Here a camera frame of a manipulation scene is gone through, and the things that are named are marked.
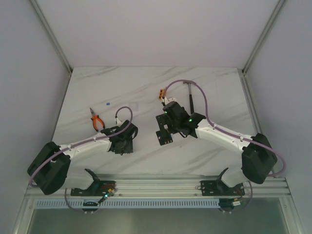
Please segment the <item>black fuse box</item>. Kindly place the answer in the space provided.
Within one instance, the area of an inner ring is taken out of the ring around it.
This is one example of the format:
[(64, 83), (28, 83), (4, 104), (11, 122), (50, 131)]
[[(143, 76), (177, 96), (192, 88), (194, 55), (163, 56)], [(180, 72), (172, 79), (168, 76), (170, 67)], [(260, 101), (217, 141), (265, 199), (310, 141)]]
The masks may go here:
[(160, 146), (173, 142), (172, 136), (167, 130), (157, 131), (156, 136), (157, 136)]

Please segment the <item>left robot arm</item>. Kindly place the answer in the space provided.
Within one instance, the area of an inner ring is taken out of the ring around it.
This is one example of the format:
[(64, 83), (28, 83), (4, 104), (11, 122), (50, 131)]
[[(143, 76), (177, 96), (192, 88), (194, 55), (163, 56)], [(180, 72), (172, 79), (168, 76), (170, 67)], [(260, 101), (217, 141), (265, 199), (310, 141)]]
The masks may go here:
[(91, 166), (79, 165), (79, 162), (106, 153), (130, 154), (134, 151), (133, 140), (137, 135), (138, 127), (125, 120), (82, 141), (68, 145), (48, 142), (27, 169), (30, 184), (39, 187), (45, 195), (63, 188), (77, 189), (80, 195), (100, 194), (103, 181)]

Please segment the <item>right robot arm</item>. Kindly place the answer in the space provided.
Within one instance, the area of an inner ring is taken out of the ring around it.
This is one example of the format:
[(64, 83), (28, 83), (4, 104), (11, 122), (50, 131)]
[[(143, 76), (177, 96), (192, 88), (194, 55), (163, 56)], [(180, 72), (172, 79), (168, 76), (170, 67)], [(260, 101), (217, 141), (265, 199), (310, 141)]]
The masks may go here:
[(263, 134), (242, 135), (210, 123), (204, 115), (189, 115), (176, 101), (163, 101), (163, 114), (158, 115), (160, 145), (173, 141), (173, 134), (183, 138), (192, 136), (211, 141), (241, 156), (237, 166), (226, 167), (215, 180), (215, 188), (222, 195), (231, 193), (235, 186), (251, 181), (262, 184), (277, 163), (268, 139)]

